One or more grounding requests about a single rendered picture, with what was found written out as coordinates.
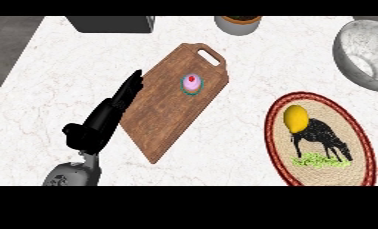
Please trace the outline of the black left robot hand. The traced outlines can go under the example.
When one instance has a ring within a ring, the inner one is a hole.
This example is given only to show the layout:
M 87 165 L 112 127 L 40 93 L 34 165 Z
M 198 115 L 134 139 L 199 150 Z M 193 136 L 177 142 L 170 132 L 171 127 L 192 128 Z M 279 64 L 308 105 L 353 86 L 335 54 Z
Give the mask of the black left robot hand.
M 105 148 L 122 114 L 143 88 L 141 81 L 141 71 L 136 70 L 113 96 L 106 98 L 91 111 L 84 123 L 65 125 L 62 132 L 66 135 L 69 148 L 88 155 L 97 154 Z

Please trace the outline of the yellow bell pepper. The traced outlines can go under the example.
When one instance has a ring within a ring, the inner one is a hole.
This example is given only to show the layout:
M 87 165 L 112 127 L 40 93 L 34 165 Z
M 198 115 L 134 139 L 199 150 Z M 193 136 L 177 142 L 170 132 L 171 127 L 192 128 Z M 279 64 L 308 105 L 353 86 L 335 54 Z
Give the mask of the yellow bell pepper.
M 291 133 L 302 131 L 308 125 L 307 110 L 299 105 L 291 105 L 283 112 L 283 124 Z

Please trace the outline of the oval woven placemat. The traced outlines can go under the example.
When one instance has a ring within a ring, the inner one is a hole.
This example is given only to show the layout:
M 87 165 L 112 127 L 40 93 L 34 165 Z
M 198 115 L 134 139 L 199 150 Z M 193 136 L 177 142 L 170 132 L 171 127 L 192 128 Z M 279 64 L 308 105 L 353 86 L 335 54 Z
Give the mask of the oval woven placemat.
M 299 105 L 308 125 L 291 133 L 283 112 Z M 271 163 L 289 186 L 373 186 L 376 163 L 370 141 L 347 110 L 326 97 L 292 92 L 271 104 L 264 122 Z

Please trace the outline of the grey marble bowl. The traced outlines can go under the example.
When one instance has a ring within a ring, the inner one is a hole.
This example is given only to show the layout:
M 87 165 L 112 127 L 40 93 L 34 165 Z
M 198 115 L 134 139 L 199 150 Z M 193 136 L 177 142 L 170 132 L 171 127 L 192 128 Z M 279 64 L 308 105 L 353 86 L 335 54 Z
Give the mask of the grey marble bowl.
M 332 56 L 345 78 L 378 92 L 378 21 L 360 19 L 342 26 L 333 40 Z

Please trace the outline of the brown wooden cutting board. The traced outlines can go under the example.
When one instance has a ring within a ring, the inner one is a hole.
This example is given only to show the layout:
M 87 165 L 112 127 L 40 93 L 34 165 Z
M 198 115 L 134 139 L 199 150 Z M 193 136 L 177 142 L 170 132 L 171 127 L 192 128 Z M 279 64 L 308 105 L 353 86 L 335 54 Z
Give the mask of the brown wooden cutting board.
M 186 95 L 180 79 L 196 74 L 203 81 L 198 95 Z M 229 82 L 226 60 L 202 43 L 181 43 L 143 75 L 119 125 L 146 159 L 155 164 Z

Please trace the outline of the pink frosted cupcake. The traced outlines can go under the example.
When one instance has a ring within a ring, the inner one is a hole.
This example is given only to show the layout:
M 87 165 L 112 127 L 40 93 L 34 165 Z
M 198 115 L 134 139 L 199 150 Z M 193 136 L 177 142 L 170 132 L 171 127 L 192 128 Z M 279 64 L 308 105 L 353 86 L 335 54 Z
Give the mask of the pink frosted cupcake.
M 198 95 L 203 87 L 202 78 L 190 73 L 180 79 L 180 89 L 186 95 Z

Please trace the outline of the dark grey appliance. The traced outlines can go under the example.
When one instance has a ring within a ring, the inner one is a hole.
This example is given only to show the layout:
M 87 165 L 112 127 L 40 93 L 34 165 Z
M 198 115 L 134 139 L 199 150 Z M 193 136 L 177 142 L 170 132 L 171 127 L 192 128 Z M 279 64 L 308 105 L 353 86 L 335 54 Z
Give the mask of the dark grey appliance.
M 81 33 L 150 33 L 153 16 L 68 16 Z

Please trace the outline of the grey pot with brown rim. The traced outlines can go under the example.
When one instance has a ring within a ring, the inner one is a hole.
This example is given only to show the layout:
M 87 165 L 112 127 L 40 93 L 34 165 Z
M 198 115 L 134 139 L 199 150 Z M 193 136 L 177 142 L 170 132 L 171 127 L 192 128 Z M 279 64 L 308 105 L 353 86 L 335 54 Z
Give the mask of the grey pot with brown rim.
M 227 16 L 214 17 L 214 22 L 220 30 L 234 36 L 251 34 L 260 25 L 260 21 L 260 16 L 246 21 L 234 20 Z

